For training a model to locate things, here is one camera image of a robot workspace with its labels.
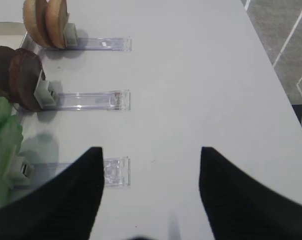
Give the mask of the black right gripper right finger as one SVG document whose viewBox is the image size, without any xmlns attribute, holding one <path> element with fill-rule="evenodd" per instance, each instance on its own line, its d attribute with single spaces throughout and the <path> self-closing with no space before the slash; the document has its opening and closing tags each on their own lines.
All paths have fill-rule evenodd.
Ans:
<svg viewBox="0 0 302 240">
<path fill-rule="evenodd" d="M 201 149 L 199 194 L 216 240 L 302 240 L 302 205 L 261 184 L 213 147 Z"/>
</svg>

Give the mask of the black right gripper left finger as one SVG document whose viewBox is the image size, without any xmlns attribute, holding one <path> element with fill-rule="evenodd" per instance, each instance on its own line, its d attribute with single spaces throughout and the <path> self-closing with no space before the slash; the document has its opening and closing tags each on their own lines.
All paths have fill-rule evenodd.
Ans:
<svg viewBox="0 0 302 240">
<path fill-rule="evenodd" d="M 104 191 L 101 147 L 27 196 L 0 209 L 0 240 L 87 240 Z"/>
</svg>

